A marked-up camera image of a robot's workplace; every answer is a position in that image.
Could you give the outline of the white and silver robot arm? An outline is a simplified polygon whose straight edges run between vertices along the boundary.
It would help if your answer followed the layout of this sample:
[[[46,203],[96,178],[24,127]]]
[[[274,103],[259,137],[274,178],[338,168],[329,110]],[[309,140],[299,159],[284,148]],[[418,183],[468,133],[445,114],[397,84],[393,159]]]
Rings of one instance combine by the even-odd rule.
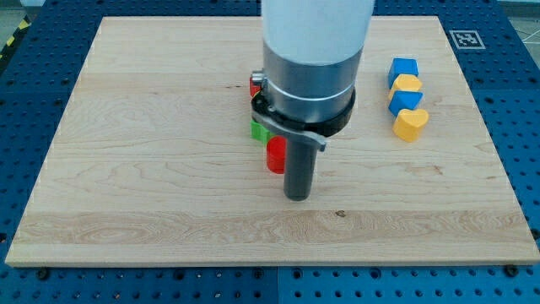
[[[316,150],[348,123],[374,0],[262,2],[262,90],[252,116]]]

